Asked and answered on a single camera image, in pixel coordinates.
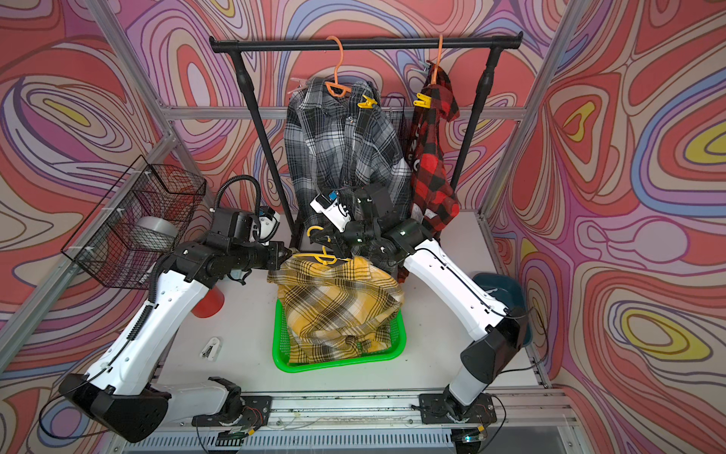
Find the yellow plastic hanger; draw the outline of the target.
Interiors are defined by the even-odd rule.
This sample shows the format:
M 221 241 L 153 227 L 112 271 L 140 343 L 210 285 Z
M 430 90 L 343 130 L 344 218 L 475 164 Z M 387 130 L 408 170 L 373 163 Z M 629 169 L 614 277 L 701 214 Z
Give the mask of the yellow plastic hanger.
M 312 235 L 314 233 L 319 233 L 322 230 L 323 227 L 319 225 L 313 225 L 307 229 L 306 236 L 309 239 L 312 239 Z M 323 266 L 333 266 L 338 263 L 350 261 L 350 259 L 347 257 L 339 257 L 332 251 L 328 250 L 328 248 L 324 245 L 321 245 L 321 251 L 315 253 L 302 253 L 302 257 L 311 258 Z

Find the yellow plaid long-sleeve shirt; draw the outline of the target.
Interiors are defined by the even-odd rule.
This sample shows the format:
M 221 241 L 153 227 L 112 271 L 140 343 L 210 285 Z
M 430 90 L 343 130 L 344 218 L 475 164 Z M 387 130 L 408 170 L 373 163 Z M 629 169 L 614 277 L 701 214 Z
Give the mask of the yellow plaid long-sleeve shirt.
M 393 347 L 391 323 L 405 302 L 395 278 L 364 257 L 323 265 L 293 255 L 268 282 L 278 287 L 289 364 L 311 365 L 379 354 Z

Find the grey plaid long-sleeve shirt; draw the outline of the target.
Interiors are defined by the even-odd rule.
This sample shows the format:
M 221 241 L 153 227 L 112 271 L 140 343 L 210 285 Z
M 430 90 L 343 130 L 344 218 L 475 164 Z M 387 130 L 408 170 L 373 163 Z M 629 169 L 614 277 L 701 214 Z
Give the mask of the grey plaid long-sleeve shirt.
M 310 202 L 332 191 L 338 191 L 351 215 L 360 218 L 354 192 L 371 183 L 387 189 L 399 219 L 410 217 L 412 171 L 393 125 L 381 109 L 380 96 L 368 81 L 356 81 L 350 88 L 350 96 L 333 98 L 325 80 L 313 78 L 289 100 L 285 153 L 299 219 L 306 228 L 327 223 Z M 360 109 L 357 104 L 363 102 L 363 95 L 378 104 L 370 110 Z

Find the orange hanger with grey shirt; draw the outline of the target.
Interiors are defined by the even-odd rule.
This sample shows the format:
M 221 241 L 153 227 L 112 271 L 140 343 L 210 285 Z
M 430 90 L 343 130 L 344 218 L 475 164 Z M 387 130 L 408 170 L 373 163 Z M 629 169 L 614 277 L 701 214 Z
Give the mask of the orange hanger with grey shirt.
M 325 81 L 325 87 L 329 95 L 333 98 L 345 98 L 346 96 L 349 96 L 349 94 L 351 94 L 352 89 L 345 84 L 341 84 L 340 76 L 338 75 L 338 72 L 340 71 L 340 68 L 342 67 L 345 59 L 344 46 L 342 45 L 342 42 L 340 41 L 340 39 L 338 39 L 337 36 L 331 35 L 328 36 L 326 39 L 327 41 L 331 41 L 336 44 L 340 58 L 338 59 L 338 63 L 334 68 L 332 81 Z

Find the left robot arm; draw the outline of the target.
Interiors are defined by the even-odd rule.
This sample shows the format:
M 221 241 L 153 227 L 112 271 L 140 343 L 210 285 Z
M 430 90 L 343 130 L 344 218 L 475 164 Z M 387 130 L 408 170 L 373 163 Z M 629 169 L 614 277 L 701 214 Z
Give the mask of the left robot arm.
M 275 228 L 260 221 L 262 190 L 255 177 L 226 181 L 210 210 L 206 233 L 152 266 L 147 300 L 113 345 L 58 389 L 82 414 L 128 442 L 146 439 L 166 422 L 233 426 L 248 408 L 240 387 L 219 376 L 177 388 L 150 382 L 183 321 L 220 280 L 244 285 L 252 272 L 277 271 L 290 256 L 284 242 L 274 240 Z

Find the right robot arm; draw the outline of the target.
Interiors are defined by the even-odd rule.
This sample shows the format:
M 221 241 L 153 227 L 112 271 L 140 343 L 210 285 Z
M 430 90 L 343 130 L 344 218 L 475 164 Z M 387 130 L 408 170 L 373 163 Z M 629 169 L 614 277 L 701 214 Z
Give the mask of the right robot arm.
M 463 417 L 522 349 L 529 312 L 508 308 L 478 286 L 419 221 L 402 221 L 382 185 L 357 189 L 354 202 L 362 212 L 359 221 L 338 192 L 315 196 L 309 205 L 328 223 L 308 236 L 332 248 L 336 257 L 349 257 L 362 247 L 389 266 L 403 266 L 458 317 L 472 342 L 461 352 L 461 370 L 437 397 L 446 415 Z

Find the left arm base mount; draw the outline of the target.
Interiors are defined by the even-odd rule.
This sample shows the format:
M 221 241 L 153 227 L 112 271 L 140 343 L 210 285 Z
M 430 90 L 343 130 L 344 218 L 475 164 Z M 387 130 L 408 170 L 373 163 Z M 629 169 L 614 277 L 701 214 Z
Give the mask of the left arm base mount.
M 194 416 L 192 425 L 198 428 L 260 429 L 268 425 L 271 403 L 270 395 L 242 395 L 231 404 L 225 403 L 216 414 Z

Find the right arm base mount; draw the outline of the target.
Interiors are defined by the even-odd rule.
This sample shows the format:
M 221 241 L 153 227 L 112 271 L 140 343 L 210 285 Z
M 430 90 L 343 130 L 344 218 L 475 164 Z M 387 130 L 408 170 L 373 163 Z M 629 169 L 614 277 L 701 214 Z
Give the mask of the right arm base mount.
M 483 424 L 489 426 L 497 421 L 492 396 L 480 393 L 469 405 L 459 403 L 448 393 L 421 393 L 419 403 L 413 405 L 425 425 Z

